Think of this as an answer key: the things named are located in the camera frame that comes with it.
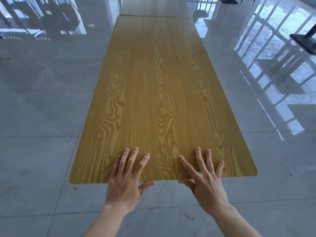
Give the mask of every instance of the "person's right hand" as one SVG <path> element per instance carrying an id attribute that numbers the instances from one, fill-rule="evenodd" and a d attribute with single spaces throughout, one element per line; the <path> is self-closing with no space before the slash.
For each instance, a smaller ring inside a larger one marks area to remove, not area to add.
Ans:
<path id="1" fill-rule="evenodd" d="M 182 155 L 179 156 L 181 164 L 190 173 L 194 183 L 189 179 L 181 179 L 178 182 L 189 187 L 203 210 L 214 217 L 216 213 L 230 206 L 221 182 L 224 162 L 221 160 L 214 171 L 211 150 L 206 151 L 206 165 L 200 147 L 196 148 L 195 154 L 200 172 L 197 172 Z"/>

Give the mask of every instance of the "wood grain pattern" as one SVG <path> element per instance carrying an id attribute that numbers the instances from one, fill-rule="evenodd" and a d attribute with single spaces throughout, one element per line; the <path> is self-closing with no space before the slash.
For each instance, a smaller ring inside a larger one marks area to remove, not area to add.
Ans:
<path id="1" fill-rule="evenodd" d="M 192 18 L 186 0 L 124 0 L 120 15 Z"/>
<path id="2" fill-rule="evenodd" d="M 190 177 L 195 148 L 210 148 L 223 177 L 257 174 L 191 19 L 119 16 L 105 55 L 70 183 L 107 183 L 116 155 L 137 146 L 140 181 Z"/>

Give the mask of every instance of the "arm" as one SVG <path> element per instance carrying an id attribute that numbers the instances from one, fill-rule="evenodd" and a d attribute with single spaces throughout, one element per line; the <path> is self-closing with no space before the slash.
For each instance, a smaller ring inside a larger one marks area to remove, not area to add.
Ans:
<path id="1" fill-rule="evenodd" d="M 224 162 L 221 160 L 214 171 L 210 150 L 206 151 L 206 164 L 199 147 L 196 148 L 196 157 L 200 172 L 197 172 L 182 155 L 179 156 L 180 162 L 194 180 L 193 183 L 189 179 L 182 179 L 179 183 L 191 189 L 200 206 L 214 218 L 225 237 L 261 237 L 228 202 L 221 182 Z"/>
<path id="2" fill-rule="evenodd" d="M 126 148 L 122 157 L 116 157 L 106 190 L 105 207 L 82 237 L 115 237 L 125 215 L 136 207 L 144 191 L 155 185 L 154 181 L 147 181 L 138 187 L 140 174 L 150 155 L 146 154 L 132 173 L 138 148 L 134 148 L 126 163 L 128 153 Z"/>

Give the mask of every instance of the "hand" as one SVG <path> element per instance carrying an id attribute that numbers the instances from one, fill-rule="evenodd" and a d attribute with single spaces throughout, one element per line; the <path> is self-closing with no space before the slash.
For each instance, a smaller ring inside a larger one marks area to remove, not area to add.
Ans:
<path id="1" fill-rule="evenodd" d="M 125 215 L 136 207 L 144 191 L 155 185 L 154 181 L 146 181 L 138 187 L 140 174 L 149 160 L 150 154 L 147 153 L 144 156 L 135 172 L 132 173 L 132 167 L 138 153 L 138 148 L 134 148 L 125 169 L 129 151 L 130 150 L 126 148 L 122 157 L 119 155 L 116 157 L 105 195 L 105 205 L 118 208 L 120 211 L 123 211 Z"/>
<path id="2" fill-rule="evenodd" d="M 197 172 L 184 157 L 180 155 L 180 162 L 193 177 L 194 183 L 189 179 L 181 179 L 178 182 L 189 187 L 202 209 L 214 217 L 217 212 L 224 210 L 226 207 L 230 207 L 221 182 L 224 162 L 222 160 L 219 162 L 215 172 L 211 158 L 211 150 L 206 151 L 206 165 L 203 161 L 200 147 L 196 148 L 195 154 L 201 172 Z"/>

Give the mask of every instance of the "person's left hand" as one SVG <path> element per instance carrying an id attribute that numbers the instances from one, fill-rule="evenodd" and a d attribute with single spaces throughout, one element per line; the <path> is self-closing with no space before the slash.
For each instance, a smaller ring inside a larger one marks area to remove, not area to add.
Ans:
<path id="1" fill-rule="evenodd" d="M 119 155 L 116 157 L 105 195 L 106 206 L 109 205 L 119 208 L 125 214 L 128 214 L 136 207 L 146 189 L 156 184 L 154 181 L 146 181 L 138 187 L 140 174 L 149 160 L 150 154 L 147 153 L 144 156 L 132 173 L 132 167 L 138 153 L 138 148 L 134 148 L 126 164 L 129 151 L 130 150 L 126 148 L 122 157 Z"/>

